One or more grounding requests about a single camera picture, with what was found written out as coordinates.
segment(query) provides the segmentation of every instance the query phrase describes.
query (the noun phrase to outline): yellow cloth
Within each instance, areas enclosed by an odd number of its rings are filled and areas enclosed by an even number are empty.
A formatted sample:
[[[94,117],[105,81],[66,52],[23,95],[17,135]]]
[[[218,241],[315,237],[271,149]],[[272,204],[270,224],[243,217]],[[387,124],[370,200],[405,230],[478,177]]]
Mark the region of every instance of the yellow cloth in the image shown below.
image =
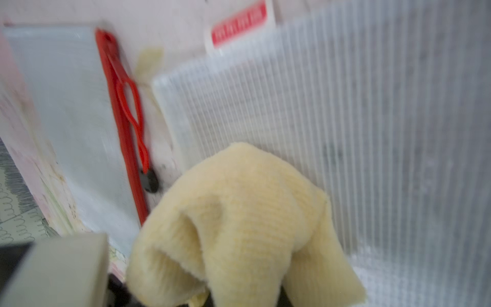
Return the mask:
[[[133,245],[127,285],[148,307],[361,303],[365,289],[334,232],[327,195],[293,166],[235,143],[187,171]]]

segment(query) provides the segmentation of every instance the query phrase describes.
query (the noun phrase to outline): red zipper pull loop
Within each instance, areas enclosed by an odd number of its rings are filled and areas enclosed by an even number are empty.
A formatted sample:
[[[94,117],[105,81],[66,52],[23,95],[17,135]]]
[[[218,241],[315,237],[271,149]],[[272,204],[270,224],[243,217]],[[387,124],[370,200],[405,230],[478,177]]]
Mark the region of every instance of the red zipper pull loop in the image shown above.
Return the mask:
[[[130,108],[128,107],[128,102],[126,101],[126,96],[124,92],[125,85],[129,85],[131,92],[133,94],[133,100],[135,102],[136,109],[136,117],[138,122],[135,120],[133,115],[131,114]],[[119,98],[119,102],[121,104],[121,108],[123,109],[126,118],[133,126],[133,129],[136,133],[136,142],[138,144],[138,153],[140,155],[141,165],[143,173],[146,174],[149,169],[149,161],[148,161],[148,150],[145,144],[143,143],[143,113],[141,111],[141,103],[140,96],[138,95],[138,89],[136,88],[136,84],[133,80],[129,79],[126,82],[118,81],[116,83],[116,93]]]

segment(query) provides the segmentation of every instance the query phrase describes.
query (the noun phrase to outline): translucent plastic sheet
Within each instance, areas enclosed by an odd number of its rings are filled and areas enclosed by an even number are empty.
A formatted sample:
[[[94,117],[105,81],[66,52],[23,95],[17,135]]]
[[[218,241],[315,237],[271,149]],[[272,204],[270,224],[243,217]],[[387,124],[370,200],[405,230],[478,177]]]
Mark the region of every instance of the translucent plastic sheet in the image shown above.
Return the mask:
[[[5,28],[41,125],[90,230],[129,256],[140,222],[95,27]]]
[[[247,141],[332,195],[366,306],[491,306],[490,16],[338,1],[153,89],[185,168]]]

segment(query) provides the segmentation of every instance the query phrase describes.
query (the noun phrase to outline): black object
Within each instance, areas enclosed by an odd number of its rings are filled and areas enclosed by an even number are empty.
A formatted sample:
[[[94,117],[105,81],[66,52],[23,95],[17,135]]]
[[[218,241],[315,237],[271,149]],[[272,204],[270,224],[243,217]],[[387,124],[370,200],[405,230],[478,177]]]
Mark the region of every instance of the black object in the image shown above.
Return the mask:
[[[0,295],[31,247],[32,244],[28,243],[0,248]]]
[[[140,183],[145,191],[156,193],[159,190],[159,180],[153,169],[149,168],[147,173],[140,171]]]

